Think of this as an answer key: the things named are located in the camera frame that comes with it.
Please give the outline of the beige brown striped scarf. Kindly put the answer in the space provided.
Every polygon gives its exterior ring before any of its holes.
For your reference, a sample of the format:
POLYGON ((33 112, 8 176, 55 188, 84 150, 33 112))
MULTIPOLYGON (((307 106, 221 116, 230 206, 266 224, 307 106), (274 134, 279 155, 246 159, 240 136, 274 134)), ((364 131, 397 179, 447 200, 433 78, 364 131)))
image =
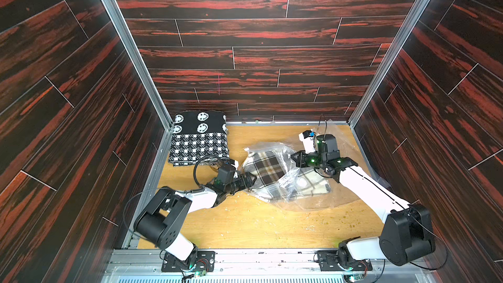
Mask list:
POLYGON ((267 203, 293 202, 331 193, 330 183, 313 168, 297 167, 288 151, 249 151, 242 165, 245 172, 257 178, 250 193, 267 203), (296 179, 303 177, 311 186, 299 190, 296 179))

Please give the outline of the clear plastic vacuum bag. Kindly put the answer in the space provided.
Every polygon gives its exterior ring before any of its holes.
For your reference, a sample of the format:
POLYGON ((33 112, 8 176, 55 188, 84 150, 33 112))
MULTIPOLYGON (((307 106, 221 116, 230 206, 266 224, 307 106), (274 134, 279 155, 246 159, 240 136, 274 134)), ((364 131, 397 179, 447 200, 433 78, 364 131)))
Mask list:
MULTIPOLYGON (((249 151, 268 151, 268 150, 279 150, 283 152, 288 151, 289 158, 292 159, 291 155, 293 153, 298 152, 299 150, 304 150, 304 147, 302 142, 298 141, 295 138, 295 136, 289 136, 282 142, 261 141, 245 148, 244 150, 247 154, 249 151)), ((267 203, 264 201, 263 202, 287 211, 310 212, 310 211, 325 210, 329 208, 336 208, 338 206, 352 203, 359 199, 359 197, 353 191, 343 186, 342 184, 337 183, 334 179, 330 178, 323 170, 314 169, 314 171, 319 175, 321 175, 323 178, 327 179, 327 181, 330 183, 331 186, 331 193, 317 197, 299 199, 288 203, 285 202, 267 203)), ((250 190, 247 190, 246 192, 250 196, 255 197, 250 193, 250 190)))

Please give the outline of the black scarf white emblem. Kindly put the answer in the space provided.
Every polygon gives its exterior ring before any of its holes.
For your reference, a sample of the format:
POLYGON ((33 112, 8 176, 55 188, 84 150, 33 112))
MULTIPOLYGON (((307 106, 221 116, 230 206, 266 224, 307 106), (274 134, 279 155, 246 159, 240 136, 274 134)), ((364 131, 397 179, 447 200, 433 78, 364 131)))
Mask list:
POLYGON ((222 111, 183 111, 175 115, 168 162, 191 166, 207 155, 229 158, 226 121, 222 111))

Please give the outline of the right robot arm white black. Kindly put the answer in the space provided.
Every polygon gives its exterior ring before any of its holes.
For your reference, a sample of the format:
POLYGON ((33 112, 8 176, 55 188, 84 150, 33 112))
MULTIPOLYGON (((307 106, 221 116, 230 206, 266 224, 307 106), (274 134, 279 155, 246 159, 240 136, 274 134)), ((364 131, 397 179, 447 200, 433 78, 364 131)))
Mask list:
POLYGON ((430 212, 394 195, 349 157, 342 157, 335 136, 306 130, 299 135, 303 150, 292 159, 300 168, 322 170, 357 195, 384 223, 378 237, 353 238, 339 244, 337 262, 344 270, 367 259, 386 259, 402 266, 436 249, 430 212))

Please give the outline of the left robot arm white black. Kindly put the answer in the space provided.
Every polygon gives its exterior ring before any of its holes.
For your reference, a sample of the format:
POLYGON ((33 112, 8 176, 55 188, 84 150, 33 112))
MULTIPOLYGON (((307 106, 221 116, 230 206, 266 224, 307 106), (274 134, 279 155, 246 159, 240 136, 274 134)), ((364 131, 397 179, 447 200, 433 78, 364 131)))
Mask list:
POLYGON ((162 187, 136 218, 134 231, 190 269, 196 264, 198 248, 181 234, 187 215, 219 206, 228 196, 253 187, 256 180, 255 175, 224 164, 212 181, 198 189, 162 187))

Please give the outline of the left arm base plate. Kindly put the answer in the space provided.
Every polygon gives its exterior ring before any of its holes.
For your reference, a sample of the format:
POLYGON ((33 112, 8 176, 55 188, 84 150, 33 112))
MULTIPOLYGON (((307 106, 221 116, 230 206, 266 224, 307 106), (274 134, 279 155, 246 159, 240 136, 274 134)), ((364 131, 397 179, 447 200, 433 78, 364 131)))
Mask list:
POLYGON ((163 273, 185 272, 203 276, 214 271, 216 252, 211 250, 198 250, 192 252, 186 260, 180 260, 172 254, 166 253, 161 271, 163 273))

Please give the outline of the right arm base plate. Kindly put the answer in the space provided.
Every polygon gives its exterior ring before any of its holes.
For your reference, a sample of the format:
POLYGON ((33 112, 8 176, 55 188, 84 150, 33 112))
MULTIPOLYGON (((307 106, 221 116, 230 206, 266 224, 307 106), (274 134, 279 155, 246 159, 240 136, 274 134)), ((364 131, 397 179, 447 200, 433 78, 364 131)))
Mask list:
POLYGON ((355 260, 343 250, 318 250, 314 254, 313 261, 317 263, 321 271, 360 271, 368 272, 373 270, 372 264, 368 260, 355 260))

